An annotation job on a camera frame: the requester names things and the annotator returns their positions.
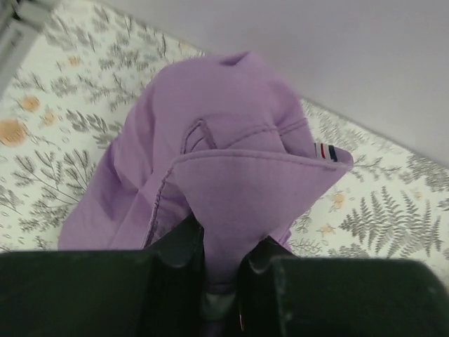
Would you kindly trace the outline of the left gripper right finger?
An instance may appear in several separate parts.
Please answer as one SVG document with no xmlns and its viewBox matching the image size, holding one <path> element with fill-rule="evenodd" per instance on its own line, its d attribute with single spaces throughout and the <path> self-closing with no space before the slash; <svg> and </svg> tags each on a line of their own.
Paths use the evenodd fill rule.
<svg viewBox="0 0 449 337">
<path fill-rule="evenodd" d="M 273 239 L 242 261 L 246 336 L 447 336 L 448 293 L 414 260 L 299 258 Z"/>
</svg>

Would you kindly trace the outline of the purple cloth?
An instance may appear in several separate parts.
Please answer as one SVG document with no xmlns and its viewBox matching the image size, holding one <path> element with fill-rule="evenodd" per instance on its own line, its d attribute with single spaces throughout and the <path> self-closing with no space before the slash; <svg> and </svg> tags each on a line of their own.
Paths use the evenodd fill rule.
<svg viewBox="0 0 449 337">
<path fill-rule="evenodd" d="M 254 53 L 183 60 L 131 109 L 58 247 L 141 249 L 193 215 L 206 291 L 229 293 L 243 257 L 265 237 L 285 244 L 352 165 L 313 139 L 297 94 Z"/>
</svg>

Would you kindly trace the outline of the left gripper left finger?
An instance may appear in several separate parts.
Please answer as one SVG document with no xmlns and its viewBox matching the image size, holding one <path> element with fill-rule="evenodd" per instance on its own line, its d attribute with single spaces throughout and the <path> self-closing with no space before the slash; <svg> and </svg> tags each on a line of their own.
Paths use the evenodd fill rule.
<svg viewBox="0 0 449 337">
<path fill-rule="evenodd" d="M 203 229 L 138 251 L 1 255 L 2 336 L 198 336 Z"/>
</svg>

